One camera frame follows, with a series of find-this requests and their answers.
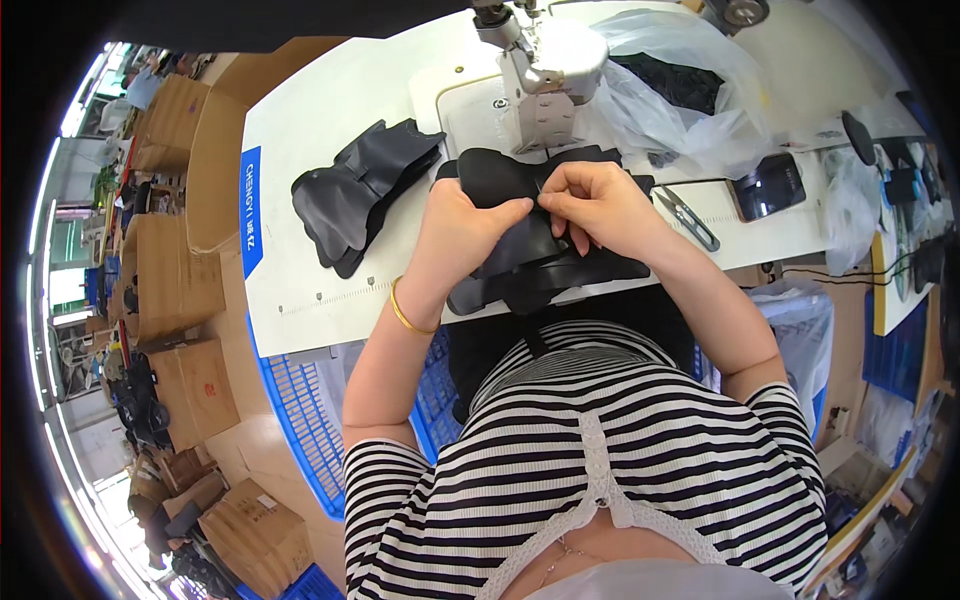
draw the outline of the person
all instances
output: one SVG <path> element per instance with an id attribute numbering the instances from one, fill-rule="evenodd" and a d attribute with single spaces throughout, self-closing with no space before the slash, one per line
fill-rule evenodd
<path id="1" fill-rule="evenodd" d="M 127 102 L 133 107 L 146 110 L 169 73 L 190 75 L 189 62 L 190 59 L 184 53 L 168 56 L 163 64 L 156 59 L 156 56 L 149 55 L 147 63 L 139 71 L 127 73 L 120 82 L 120 87 L 127 90 Z"/>
<path id="2" fill-rule="evenodd" d="M 534 205 L 478 209 L 458 181 L 436 182 L 345 395 L 348 598 L 800 592 L 827 544 L 824 484 L 763 316 L 613 163 L 561 164 L 538 204 L 580 254 L 596 244 L 650 267 L 723 394 L 603 315 L 554 323 L 516 334 L 428 465 L 407 418 L 430 333 Z"/>

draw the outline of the gold bangle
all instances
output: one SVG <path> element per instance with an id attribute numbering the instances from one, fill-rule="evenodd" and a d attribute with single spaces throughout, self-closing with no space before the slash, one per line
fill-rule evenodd
<path id="1" fill-rule="evenodd" d="M 400 311 L 400 306 L 396 303 L 396 283 L 400 281 L 402 278 L 403 278 L 403 275 L 394 279 L 394 282 L 390 284 L 390 304 L 394 306 L 394 312 L 396 313 L 396 317 L 400 319 L 400 322 L 403 323 L 403 325 L 407 329 L 410 329 L 411 331 L 419 333 L 420 335 L 433 335 L 434 333 L 436 333 L 437 329 L 440 328 L 439 323 L 437 323 L 437 326 L 434 327 L 433 329 L 430 329 L 429 331 L 417 329 L 416 327 L 412 326 L 409 321 L 407 321 L 407 318 L 404 317 L 403 313 Z"/>

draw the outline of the woman's right hand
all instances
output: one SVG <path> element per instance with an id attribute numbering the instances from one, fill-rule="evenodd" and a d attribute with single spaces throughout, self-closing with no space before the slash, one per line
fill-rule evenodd
<path id="1" fill-rule="evenodd" d="M 589 240 L 643 262 L 676 232 L 634 179 L 614 162 L 564 162 L 543 185 L 538 203 L 551 213 L 553 233 L 570 225 L 580 255 Z"/>

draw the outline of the cable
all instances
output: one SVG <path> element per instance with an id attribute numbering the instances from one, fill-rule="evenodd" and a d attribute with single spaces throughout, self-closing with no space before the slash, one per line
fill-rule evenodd
<path id="1" fill-rule="evenodd" d="M 828 275 L 828 274 L 826 274 L 826 273 L 820 273 L 819 271 L 814 271 L 813 269 L 784 269 L 784 270 L 781 271 L 781 272 L 782 272 L 782 273 L 787 273 L 787 272 L 793 271 L 794 273 L 812 273 L 812 274 L 814 274 L 814 275 L 819 275 L 819 276 L 824 276 L 824 277 L 834 277 L 834 278 L 838 278 L 838 279 L 842 279 L 843 277 L 884 276 L 884 275 L 887 275 L 888 273 L 890 273 L 890 271 L 893 270 L 893 269 L 897 266 L 897 263 L 899 263 L 900 261 L 902 261 L 904 258 L 908 258 L 908 257 L 912 256 L 912 255 L 915 254 L 915 253 L 917 253 L 916 250 L 914 250 L 914 251 L 912 251 L 912 252 L 908 252 L 908 253 L 906 253 L 906 254 L 903 254 L 903 255 L 900 256 L 897 260 L 895 260 L 895 261 L 893 261 L 892 263 L 890 263 L 890 266 L 889 266 L 889 267 L 887 267 L 887 268 L 884 269 L 883 271 L 877 271 L 877 272 L 870 271 L 870 272 L 865 272 L 865 273 L 844 273 L 843 275 Z"/>
<path id="2" fill-rule="evenodd" d="M 862 283 L 864 285 L 875 285 L 877 287 L 883 287 L 885 285 L 890 285 L 895 281 L 894 277 L 898 276 L 901 273 L 909 271 L 910 269 L 911 267 L 904 267 L 900 269 L 896 273 L 892 274 L 890 278 L 884 281 L 883 283 L 876 283 L 874 281 L 832 281 L 830 279 L 811 279 L 810 281 L 816 281 L 817 283 L 832 283 L 833 285 L 858 285 Z"/>
<path id="3" fill-rule="evenodd" d="M 662 187 L 663 189 L 666 189 L 667 185 L 687 185 L 688 183 L 714 183 L 716 181 L 730 181 L 730 180 L 726 180 L 724 178 L 718 177 L 718 178 L 713 178 L 712 180 L 690 180 L 690 181 L 671 181 L 669 183 L 655 183 L 654 186 L 650 188 L 650 191 L 652 192 L 654 189 L 658 187 Z"/>

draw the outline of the black and white striped top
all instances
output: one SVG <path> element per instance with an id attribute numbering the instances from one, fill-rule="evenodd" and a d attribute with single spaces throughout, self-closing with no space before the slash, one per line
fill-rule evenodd
<path id="1" fill-rule="evenodd" d="M 491 598 L 607 506 L 698 562 L 800 591 L 824 552 L 824 486 L 793 391 L 746 405 L 700 386 L 616 324 L 540 331 L 480 386 L 430 467 L 366 440 L 345 459 L 348 598 Z"/>

